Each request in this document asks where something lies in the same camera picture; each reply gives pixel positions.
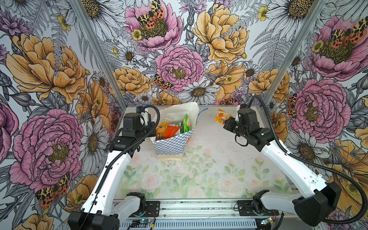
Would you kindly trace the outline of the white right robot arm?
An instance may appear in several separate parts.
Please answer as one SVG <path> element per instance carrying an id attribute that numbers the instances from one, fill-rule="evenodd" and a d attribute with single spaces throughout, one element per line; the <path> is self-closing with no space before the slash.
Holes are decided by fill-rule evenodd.
<path id="1" fill-rule="evenodd" d="M 316 227 L 336 209 L 342 189 L 296 160 L 269 128 L 260 127 L 253 109 L 239 109 L 236 118 L 225 121 L 224 129 L 245 138 L 249 145 L 272 160 L 298 190 L 294 194 L 277 194 L 267 189 L 258 192 L 252 202 L 256 214 L 278 210 L 297 215 L 304 223 Z"/>

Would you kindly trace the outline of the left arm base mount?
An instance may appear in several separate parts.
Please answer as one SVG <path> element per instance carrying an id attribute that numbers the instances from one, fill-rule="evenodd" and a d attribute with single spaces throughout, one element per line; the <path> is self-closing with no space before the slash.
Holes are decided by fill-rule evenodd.
<path id="1" fill-rule="evenodd" d="M 132 214 L 132 217 L 159 217 L 160 213 L 160 201 L 147 201 L 146 207 L 144 211 L 137 211 L 136 213 Z"/>

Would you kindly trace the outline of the red snack packet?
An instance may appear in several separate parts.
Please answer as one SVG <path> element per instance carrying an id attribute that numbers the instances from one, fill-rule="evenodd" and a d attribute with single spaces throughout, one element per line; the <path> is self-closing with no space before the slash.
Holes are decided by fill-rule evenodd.
<path id="1" fill-rule="evenodd" d="M 168 126 L 167 127 L 167 130 L 166 130 L 166 133 L 164 134 L 163 138 L 164 139 L 169 139 L 169 138 L 173 138 L 175 137 L 175 133 L 176 131 L 178 130 L 178 127 L 176 126 Z"/>

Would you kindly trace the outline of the orange white snack packet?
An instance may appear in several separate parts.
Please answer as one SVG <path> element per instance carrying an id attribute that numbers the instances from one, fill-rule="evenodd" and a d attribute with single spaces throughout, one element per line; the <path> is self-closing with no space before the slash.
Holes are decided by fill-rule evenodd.
<path id="1" fill-rule="evenodd" d="M 165 122 L 163 122 L 163 123 L 161 123 L 160 125 L 157 126 L 156 141 L 163 139 L 163 136 L 166 133 L 167 127 L 168 127 L 168 124 L 165 123 Z"/>

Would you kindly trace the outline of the blue checkered paper bag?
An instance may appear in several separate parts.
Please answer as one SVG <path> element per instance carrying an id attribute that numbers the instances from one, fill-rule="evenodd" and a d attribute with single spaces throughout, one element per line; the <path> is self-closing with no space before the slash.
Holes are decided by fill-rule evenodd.
<path id="1" fill-rule="evenodd" d="M 160 110 L 156 137 L 151 138 L 160 161 L 180 161 L 196 128 L 199 106 L 196 102 L 172 105 Z"/>

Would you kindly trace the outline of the green Lays chips bag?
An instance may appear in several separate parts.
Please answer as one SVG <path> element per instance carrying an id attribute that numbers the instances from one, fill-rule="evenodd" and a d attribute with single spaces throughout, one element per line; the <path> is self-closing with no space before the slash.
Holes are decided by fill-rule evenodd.
<path id="1" fill-rule="evenodd" d="M 181 133 L 189 132 L 192 129 L 191 122 L 188 114 L 185 115 L 182 125 L 181 125 Z"/>

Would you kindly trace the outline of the small orange white candy packet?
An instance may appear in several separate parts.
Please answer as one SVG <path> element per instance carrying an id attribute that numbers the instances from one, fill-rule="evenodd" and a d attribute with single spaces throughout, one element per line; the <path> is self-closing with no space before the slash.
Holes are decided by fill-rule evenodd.
<path id="1" fill-rule="evenodd" d="M 219 109 L 214 120 L 222 125 L 225 125 L 225 122 L 232 117 L 229 113 Z"/>

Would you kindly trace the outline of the green white snack packet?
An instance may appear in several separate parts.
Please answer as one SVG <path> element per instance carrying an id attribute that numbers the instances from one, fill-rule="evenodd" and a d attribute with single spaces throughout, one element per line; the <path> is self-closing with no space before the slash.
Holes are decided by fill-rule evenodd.
<path id="1" fill-rule="evenodd" d="M 178 122 L 175 124 L 175 127 L 178 127 L 178 130 L 176 131 L 175 135 L 180 135 L 181 134 L 181 127 L 182 127 L 182 122 Z"/>

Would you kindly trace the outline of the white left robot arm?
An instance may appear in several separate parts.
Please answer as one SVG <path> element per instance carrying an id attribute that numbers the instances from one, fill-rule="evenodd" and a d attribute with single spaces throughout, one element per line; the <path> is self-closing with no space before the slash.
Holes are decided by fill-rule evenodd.
<path id="1" fill-rule="evenodd" d="M 109 147 L 104 169 L 96 186 L 80 211 L 72 211 L 68 225 L 72 230 L 118 230 L 120 223 L 131 215 L 141 216 L 146 211 L 146 198 L 142 193 L 131 192 L 123 201 L 113 204 L 115 193 L 124 171 L 140 151 L 141 143 L 155 135 L 156 124 L 144 106 L 135 113 L 126 113 L 123 127 Z"/>

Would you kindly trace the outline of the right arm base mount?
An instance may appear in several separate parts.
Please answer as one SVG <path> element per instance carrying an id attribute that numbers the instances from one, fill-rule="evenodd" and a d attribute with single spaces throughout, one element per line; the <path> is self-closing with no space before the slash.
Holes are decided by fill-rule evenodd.
<path id="1" fill-rule="evenodd" d="M 238 200 L 233 206 L 233 210 L 240 216 L 278 216 L 279 211 L 265 209 L 258 203 L 253 204 L 253 200 Z"/>

